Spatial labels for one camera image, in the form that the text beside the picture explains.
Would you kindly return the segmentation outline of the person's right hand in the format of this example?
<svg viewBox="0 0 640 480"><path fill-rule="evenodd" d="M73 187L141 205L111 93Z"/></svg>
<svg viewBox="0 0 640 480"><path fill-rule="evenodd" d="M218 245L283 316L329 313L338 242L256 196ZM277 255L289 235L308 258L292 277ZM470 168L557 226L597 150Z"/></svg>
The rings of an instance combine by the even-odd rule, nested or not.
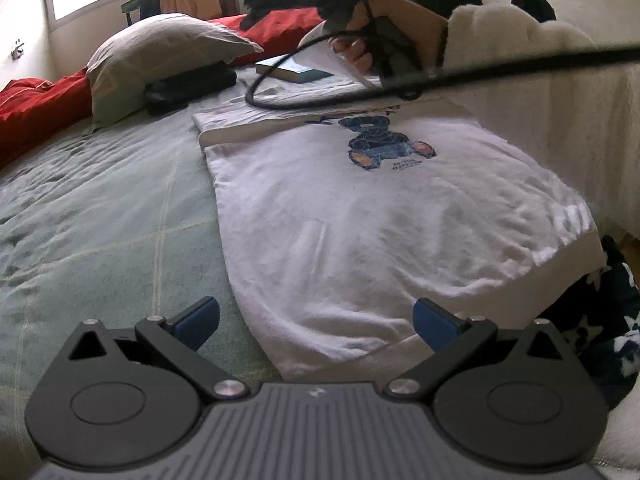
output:
<svg viewBox="0 0 640 480"><path fill-rule="evenodd" d="M358 3L346 28L360 30L371 18L388 18L413 43L424 70L438 65L440 44L448 28L446 18L409 0L367 0ZM369 73L372 54L363 39L336 38L332 50L341 55L359 73Z"/></svg>

